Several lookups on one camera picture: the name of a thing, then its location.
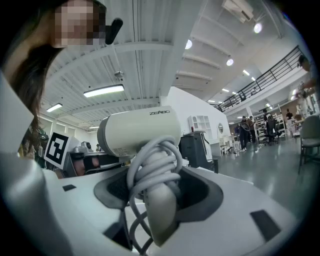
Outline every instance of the coiled cable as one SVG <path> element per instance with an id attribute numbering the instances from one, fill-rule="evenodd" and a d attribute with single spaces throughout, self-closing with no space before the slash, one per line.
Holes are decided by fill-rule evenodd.
<path id="1" fill-rule="evenodd" d="M 129 204 L 132 208 L 136 220 L 130 227 L 129 236 L 133 246 L 140 255 L 145 255 L 153 239 L 150 228 L 144 221 L 147 212 L 140 213 L 135 198 L 142 199 L 142 192 L 157 184 L 165 183 L 180 198 L 181 192 L 176 183 L 180 180 L 177 174 L 182 168 L 182 156 L 175 147 L 175 138 L 170 135 L 163 135 L 150 140 L 135 156 L 126 176 L 126 183 L 129 189 Z M 150 236 L 148 241 L 141 248 L 135 238 L 135 231 L 138 225 Z"/>

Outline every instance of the ceiling beam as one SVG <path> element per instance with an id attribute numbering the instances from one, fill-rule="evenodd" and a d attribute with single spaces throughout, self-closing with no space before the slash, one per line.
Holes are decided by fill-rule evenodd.
<path id="1" fill-rule="evenodd" d="M 231 55 L 231 53 L 228 50 L 224 49 L 221 46 L 214 44 L 212 41 L 209 41 L 203 37 L 200 37 L 200 36 L 194 35 L 194 34 L 192 34 L 191 37 L 193 37 L 196 41 L 198 41 L 200 43 L 206 44 L 208 46 L 211 46 L 212 48 L 217 49 L 218 51 L 222 52 L 223 54 L 225 54 L 227 56 Z"/>
<path id="2" fill-rule="evenodd" d="M 221 23 L 219 23 L 217 20 L 212 19 L 206 15 L 202 15 L 202 18 L 206 19 L 207 21 L 217 25 L 218 27 L 220 27 L 221 29 L 223 29 L 224 31 L 226 31 L 229 35 L 231 35 L 234 39 L 236 39 L 237 41 L 239 41 L 242 45 L 245 45 L 244 42 L 242 41 L 242 38 L 237 37 L 231 30 L 229 30 L 227 27 L 225 27 L 224 25 L 222 25 Z"/>
<path id="3" fill-rule="evenodd" d="M 139 50 L 158 50 L 158 51 L 170 51 L 173 46 L 170 43 L 166 42 L 126 42 L 122 44 L 116 44 L 114 46 L 116 53 L 124 53 L 130 51 L 139 51 Z M 83 65 L 88 61 L 101 58 L 103 56 L 108 56 L 114 54 L 114 49 L 111 45 L 92 51 L 88 54 L 85 54 L 74 61 L 68 63 L 67 65 L 60 68 L 57 72 L 53 73 L 45 81 L 46 86 L 50 86 L 56 79 L 64 75 L 65 73 Z"/>
<path id="4" fill-rule="evenodd" d="M 168 96 L 169 94 L 172 81 L 181 63 L 186 43 L 197 20 L 201 5 L 202 1 L 194 0 L 183 0 L 180 3 L 174 26 L 173 47 L 168 56 L 167 63 L 159 75 L 162 78 L 159 83 L 160 96 Z"/>
<path id="5" fill-rule="evenodd" d="M 183 58 L 188 59 L 188 60 L 193 60 L 193 61 L 196 61 L 196 62 L 200 62 L 200 63 L 207 64 L 207 65 L 209 65 L 209 66 L 214 67 L 214 68 L 217 69 L 217 70 L 221 69 L 221 66 L 220 66 L 218 63 L 213 62 L 213 61 L 211 61 L 211 60 L 208 60 L 208 59 L 206 59 L 206 58 L 202 58 L 202 57 L 195 56 L 195 55 L 191 55 L 191 54 L 184 54 L 184 55 L 183 55 Z"/>
<path id="6" fill-rule="evenodd" d="M 192 77 L 192 78 L 199 78 L 199 79 L 203 79 L 203 80 L 207 80 L 207 81 L 211 81 L 212 80 L 212 77 L 207 76 L 207 75 L 194 73 L 194 72 L 181 71 L 181 70 L 177 71 L 176 75 L 177 76 Z"/>
<path id="7" fill-rule="evenodd" d="M 58 119 L 67 117 L 69 115 L 79 114 L 83 112 L 93 111 L 93 110 L 101 110 L 101 109 L 107 109 L 107 108 L 116 108 L 116 107 L 127 107 L 131 105 L 149 105 L 149 104 L 158 104 L 159 99 L 158 98 L 143 98 L 143 99 L 132 99 L 132 100 L 120 100 L 115 102 L 108 102 L 108 103 L 102 103 L 97 104 L 93 106 L 86 106 L 83 108 L 79 108 L 70 112 L 66 112 L 63 114 L 58 115 Z"/>

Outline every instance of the ceiling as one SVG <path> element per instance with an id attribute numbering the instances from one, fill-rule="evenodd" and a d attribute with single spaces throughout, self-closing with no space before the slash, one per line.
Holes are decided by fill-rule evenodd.
<path id="1" fill-rule="evenodd" d="M 121 18 L 112 45 L 64 49 L 50 66 L 41 112 L 85 129 L 109 114 L 159 106 L 179 68 L 201 2 L 101 0 L 106 24 Z M 115 77 L 117 71 L 123 78 Z M 89 90 L 123 84 L 124 91 L 86 98 Z M 62 107 L 46 112 L 51 106 Z"/>
<path id="2" fill-rule="evenodd" d="M 173 81 L 174 86 L 215 103 L 223 102 L 232 92 L 248 85 L 252 76 L 262 74 L 252 57 L 279 36 L 261 0 L 246 0 L 253 8 L 254 18 L 244 23 L 224 9 L 223 2 L 208 0 L 202 3 L 190 35 L 192 47 L 184 51 Z M 263 27 L 258 34 L 253 31 L 256 21 Z M 230 56 L 234 64 L 227 66 Z"/>

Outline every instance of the black railing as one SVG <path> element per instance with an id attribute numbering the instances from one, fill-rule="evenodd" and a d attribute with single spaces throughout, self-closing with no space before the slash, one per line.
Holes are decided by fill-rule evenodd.
<path id="1" fill-rule="evenodd" d="M 267 72 L 263 73 L 255 81 L 252 81 L 246 87 L 242 88 L 236 93 L 236 95 L 226 99 L 223 103 L 219 104 L 218 107 L 222 112 L 224 112 L 273 84 L 297 67 L 298 59 L 301 54 L 302 52 L 297 45 Z"/>

